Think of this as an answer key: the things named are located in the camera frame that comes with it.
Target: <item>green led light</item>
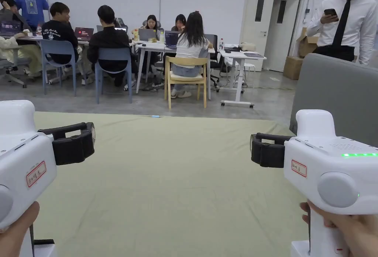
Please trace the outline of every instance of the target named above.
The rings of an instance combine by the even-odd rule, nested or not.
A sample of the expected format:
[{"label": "green led light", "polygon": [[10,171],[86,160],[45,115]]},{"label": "green led light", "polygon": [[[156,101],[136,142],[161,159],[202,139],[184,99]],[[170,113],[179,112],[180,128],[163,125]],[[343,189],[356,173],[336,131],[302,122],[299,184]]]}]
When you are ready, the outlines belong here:
[{"label": "green led light", "polygon": [[377,153],[365,153],[365,154],[342,154],[343,157],[377,157]]}]

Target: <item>wooden chair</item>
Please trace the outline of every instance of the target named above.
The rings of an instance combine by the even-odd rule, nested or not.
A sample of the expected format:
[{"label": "wooden chair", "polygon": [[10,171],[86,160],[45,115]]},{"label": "wooden chair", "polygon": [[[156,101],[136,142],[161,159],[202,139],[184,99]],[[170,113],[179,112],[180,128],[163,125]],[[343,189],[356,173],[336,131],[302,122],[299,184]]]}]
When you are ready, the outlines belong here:
[{"label": "wooden chair", "polygon": [[[167,99],[168,90],[168,106],[171,109],[171,85],[173,84],[197,84],[197,100],[200,99],[200,85],[203,85],[203,106],[206,108],[206,65],[207,58],[177,58],[177,57],[166,57],[166,73],[165,73],[165,85],[164,85],[164,100]],[[171,71],[171,63],[178,66],[202,66],[203,76],[201,73],[193,78],[177,76]]]}]

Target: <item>gray floor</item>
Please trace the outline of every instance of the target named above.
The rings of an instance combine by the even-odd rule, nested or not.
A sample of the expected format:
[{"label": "gray floor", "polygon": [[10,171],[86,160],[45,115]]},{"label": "gray floor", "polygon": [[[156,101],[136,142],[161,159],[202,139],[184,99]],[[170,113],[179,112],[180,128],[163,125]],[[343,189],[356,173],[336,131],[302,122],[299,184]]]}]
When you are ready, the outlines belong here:
[{"label": "gray floor", "polygon": [[[288,126],[295,94],[296,81],[273,71],[256,72],[255,88],[252,88],[253,72],[247,73],[249,88],[242,95],[241,100],[255,103],[254,109],[235,106],[221,106],[221,100],[235,100],[234,91],[212,91],[212,99],[207,102],[207,109],[203,108],[202,100],[196,101],[195,96],[186,99],[172,100],[172,110],[168,110],[168,102],[164,101],[164,90],[141,91],[136,95],[133,91],[133,103],[128,103],[127,93],[122,88],[112,86],[110,79],[104,87],[104,95],[100,104],[95,100],[95,84],[81,86],[78,81],[78,96],[73,96],[72,79],[59,84],[49,85],[45,96],[42,80],[35,82],[21,75],[27,88],[19,84],[0,81],[0,100],[27,99],[34,103],[36,111],[68,112],[68,113],[109,113],[109,114],[141,114],[159,116],[189,116],[189,117],[219,117],[236,119],[266,119],[278,121]],[[224,85],[222,78],[219,85]]]}]

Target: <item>gripper handle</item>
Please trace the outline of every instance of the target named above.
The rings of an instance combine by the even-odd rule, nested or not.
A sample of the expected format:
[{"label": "gripper handle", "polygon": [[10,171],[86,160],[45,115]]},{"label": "gripper handle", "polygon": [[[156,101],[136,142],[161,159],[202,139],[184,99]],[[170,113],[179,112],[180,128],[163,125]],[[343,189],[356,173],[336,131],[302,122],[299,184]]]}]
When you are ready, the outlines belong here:
[{"label": "gripper handle", "polygon": [[311,209],[310,256],[348,257],[349,248],[341,231],[327,225],[324,218]]}]

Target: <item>man in blue t-shirt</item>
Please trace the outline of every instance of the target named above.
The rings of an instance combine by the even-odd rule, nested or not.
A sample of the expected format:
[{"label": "man in blue t-shirt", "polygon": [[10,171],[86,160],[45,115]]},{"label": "man in blue t-shirt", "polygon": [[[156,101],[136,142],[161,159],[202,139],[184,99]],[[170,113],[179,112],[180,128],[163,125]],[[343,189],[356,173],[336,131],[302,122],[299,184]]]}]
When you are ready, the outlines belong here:
[{"label": "man in blue t-shirt", "polygon": [[14,0],[18,9],[22,10],[22,17],[30,25],[33,31],[37,30],[37,26],[45,23],[44,10],[48,10],[46,0]]}]

